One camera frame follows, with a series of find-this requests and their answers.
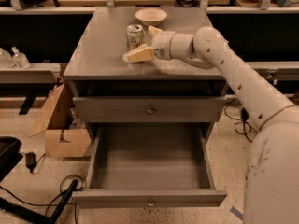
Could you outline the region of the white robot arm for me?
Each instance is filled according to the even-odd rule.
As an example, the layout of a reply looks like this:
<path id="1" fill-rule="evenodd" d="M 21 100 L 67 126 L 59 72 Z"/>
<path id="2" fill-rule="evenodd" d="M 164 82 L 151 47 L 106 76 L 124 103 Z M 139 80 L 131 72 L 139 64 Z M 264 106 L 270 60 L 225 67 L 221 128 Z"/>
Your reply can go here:
<path id="1" fill-rule="evenodd" d="M 178 34 L 150 27 L 151 44 L 123 55 L 128 63 L 178 59 L 219 69 L 260 129 L 249 149 L 244 224 L 299 224 L 299 107 L 238 57 L 222 34 L 202 27 Z"/>

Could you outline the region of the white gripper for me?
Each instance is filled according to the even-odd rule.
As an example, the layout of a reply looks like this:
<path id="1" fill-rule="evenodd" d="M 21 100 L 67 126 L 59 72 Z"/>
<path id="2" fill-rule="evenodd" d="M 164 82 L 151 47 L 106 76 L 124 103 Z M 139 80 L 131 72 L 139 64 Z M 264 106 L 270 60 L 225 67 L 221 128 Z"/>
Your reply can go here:
<path id="1" fill-rule="evenodd" d="M 171 41 L 175 32 L 173 31 L 163 31 L 160 28 L 149 26 L 149 35 L 152 38 L 151 46 L 143 44 L 136 49 L 133 49 L 122 56 L 122 59 L 126 63 L 140 63 L 145 61 L 150 61 L 154 54 L 157 58 L 162 60 L 171 60 Z"/>

